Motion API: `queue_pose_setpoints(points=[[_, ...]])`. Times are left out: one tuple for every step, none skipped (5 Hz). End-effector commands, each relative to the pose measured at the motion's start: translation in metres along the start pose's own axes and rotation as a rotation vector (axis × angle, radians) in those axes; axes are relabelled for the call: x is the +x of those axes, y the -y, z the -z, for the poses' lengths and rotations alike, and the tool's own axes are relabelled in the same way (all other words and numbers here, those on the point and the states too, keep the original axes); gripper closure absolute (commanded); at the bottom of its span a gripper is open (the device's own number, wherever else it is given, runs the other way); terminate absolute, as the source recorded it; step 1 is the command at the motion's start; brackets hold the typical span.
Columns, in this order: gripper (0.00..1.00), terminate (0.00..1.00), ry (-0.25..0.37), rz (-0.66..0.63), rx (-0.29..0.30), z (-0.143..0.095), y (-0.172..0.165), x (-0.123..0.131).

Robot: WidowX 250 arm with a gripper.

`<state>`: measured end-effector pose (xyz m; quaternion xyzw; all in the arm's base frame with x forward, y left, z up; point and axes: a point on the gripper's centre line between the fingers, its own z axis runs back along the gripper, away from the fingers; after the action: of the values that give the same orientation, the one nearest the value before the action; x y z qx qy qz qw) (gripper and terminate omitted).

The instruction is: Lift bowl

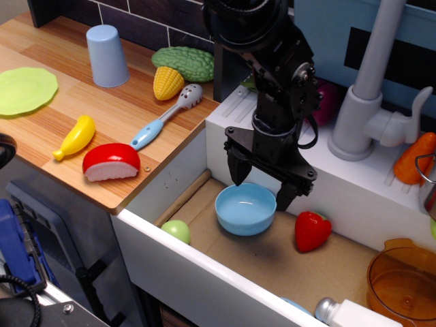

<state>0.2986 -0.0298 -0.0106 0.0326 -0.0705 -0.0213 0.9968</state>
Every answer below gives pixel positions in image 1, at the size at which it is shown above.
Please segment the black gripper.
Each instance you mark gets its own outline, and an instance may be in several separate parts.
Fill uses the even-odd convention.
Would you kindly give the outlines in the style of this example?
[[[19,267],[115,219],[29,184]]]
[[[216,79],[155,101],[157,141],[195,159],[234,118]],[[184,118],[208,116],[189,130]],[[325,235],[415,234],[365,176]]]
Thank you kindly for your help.
[[[252,167],[281,181],[276,197],[278,211],[286,211],[296,197],[308,196],[317,172],[300,151],[315,146],[317,136],[306,144],[299,144],[301,127],[297,124],[284,134],[267,134],[257,127],[226,127],[224,149],[233,183],[242,184]]]

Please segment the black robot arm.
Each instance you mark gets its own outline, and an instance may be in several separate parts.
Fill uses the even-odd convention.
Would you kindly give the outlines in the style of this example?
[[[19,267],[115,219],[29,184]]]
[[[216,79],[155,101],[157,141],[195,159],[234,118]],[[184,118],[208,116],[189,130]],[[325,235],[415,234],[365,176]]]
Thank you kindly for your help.
[[[313,113],[318,92],[313,52],[288,14],[287,1],[205,1],[203,17],[213,41],[240,55],[252,70],[257,106],[252,129],[226,127],[224,149],[232,181],[241,185],[252,168],[281,182],[278,211],[307,196],[317,178],[300,154],[317,139],[301,144],[302,126],[317,133]]]

